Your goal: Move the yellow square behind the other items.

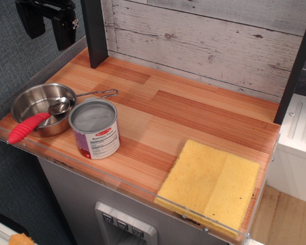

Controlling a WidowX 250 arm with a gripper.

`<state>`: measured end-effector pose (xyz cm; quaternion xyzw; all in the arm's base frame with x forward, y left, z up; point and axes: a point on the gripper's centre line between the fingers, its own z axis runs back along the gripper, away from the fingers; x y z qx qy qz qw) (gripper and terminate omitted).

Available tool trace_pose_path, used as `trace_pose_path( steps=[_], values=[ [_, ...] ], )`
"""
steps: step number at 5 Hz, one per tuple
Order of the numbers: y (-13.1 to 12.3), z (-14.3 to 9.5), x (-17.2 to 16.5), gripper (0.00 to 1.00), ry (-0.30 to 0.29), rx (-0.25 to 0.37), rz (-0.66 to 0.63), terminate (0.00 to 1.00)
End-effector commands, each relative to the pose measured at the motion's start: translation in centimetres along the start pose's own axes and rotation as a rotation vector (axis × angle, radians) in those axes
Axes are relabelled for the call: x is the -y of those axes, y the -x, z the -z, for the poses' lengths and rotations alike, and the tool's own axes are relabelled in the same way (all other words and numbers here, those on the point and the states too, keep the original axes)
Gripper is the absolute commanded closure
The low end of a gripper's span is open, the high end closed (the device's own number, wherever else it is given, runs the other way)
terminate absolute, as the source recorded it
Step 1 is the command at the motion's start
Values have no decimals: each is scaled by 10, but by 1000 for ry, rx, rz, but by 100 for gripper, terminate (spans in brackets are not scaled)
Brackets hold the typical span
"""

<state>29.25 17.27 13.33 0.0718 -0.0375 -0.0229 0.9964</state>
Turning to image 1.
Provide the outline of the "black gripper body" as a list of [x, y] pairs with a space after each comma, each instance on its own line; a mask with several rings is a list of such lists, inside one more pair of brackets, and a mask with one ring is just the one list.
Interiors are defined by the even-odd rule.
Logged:
[[75, 10], [73, 1], [15, 1], [23, 12], [38, 13], [42, 16], [68, 15]]

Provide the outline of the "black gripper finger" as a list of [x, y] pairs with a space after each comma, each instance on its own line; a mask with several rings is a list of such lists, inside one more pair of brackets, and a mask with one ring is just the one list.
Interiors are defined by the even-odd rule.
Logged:
[[43, 16], [29, 7], [18, 7], [17, 12], [26, 33], [31, 39], [35, 39], [45, 33]]
[[59, 51], [63, 51], [75, 43], [76, 29], [79, 24], [74, 11], [59, 12], [52, 19], [52, 25]]

